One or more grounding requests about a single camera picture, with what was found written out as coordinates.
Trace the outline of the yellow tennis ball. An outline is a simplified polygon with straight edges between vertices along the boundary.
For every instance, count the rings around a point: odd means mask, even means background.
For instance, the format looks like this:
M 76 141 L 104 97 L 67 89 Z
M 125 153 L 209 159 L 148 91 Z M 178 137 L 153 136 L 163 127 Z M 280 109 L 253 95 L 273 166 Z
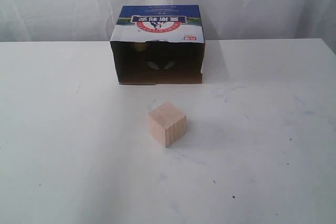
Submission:
M 143 51 L 146 50 L 147 45 L 146 45 L 145 42 L 134 42 L 134 43 L 132 44 L 132 47 L 133 47 L 133 49 L 134 49 L 135 51 L 137 51 L 137 52 L 143 52 Z

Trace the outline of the wooden cube block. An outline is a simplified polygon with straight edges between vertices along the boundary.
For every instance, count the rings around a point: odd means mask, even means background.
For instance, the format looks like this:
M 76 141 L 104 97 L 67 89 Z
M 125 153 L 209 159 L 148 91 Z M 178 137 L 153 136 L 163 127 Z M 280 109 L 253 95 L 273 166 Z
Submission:
M 180 139 L 187 130 L 187 117 L 169 102 L 148 113 L 149 132 L 164 148 L 170 147 Z

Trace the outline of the white backdrop curtain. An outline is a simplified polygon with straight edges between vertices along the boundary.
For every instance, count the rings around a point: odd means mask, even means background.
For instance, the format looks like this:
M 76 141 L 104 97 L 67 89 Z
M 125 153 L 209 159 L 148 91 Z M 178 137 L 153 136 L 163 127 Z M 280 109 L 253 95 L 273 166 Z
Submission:
M 197 4 L 207 39 L 321 38 L 335 0 L 1 0 L 1 41 L 109 40 L 124 5 Z

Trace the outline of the blue white cardboard box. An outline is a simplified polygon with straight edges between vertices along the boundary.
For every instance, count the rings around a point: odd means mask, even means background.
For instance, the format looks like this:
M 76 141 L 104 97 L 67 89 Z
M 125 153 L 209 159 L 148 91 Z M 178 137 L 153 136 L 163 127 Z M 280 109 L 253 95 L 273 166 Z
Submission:
M 134 42 L 145 42 L 143 52 Z M 205 38 L 198 5 L 123 6 L 110 39 L 123 85 L 200 84 Z

